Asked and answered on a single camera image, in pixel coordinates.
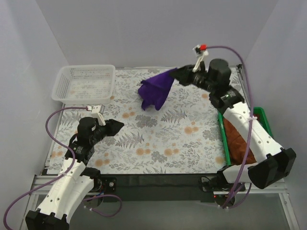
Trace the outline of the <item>purple towel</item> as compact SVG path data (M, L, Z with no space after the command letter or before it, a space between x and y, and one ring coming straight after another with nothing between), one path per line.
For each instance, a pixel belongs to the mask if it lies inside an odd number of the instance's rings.
M170 74L175 70L177 70L177 68L170 69L141 81L141 87L138 89L138 94L142 99L142 110L146 110L152 105L155 107L156 111L161 109L174 82L174 78L171 77Z

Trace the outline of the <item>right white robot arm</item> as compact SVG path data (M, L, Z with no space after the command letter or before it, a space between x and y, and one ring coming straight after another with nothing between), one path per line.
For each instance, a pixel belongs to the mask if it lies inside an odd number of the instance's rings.
M228 62L213 59L208 70L193 71L187 65L171 72L181 85L195 85L208 91L211 104L228 120L245 142L249 144L256 163L225 166L216 176L219 185L252 183L259 189L287 177L296 159L292 148L284 149L255 118L244 97L230 85Z

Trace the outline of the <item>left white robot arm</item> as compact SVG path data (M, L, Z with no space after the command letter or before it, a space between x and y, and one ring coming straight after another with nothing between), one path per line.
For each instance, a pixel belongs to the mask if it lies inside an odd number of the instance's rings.
M87 167L95 144L105 137L115 136L124 124L113 119L99 124L98 119L84 117L77 126L77 134L69 140L69 149L49 193L35 211L25 217L30 230L67 230L79 204L90 191L99 190L103 181L98 169Z

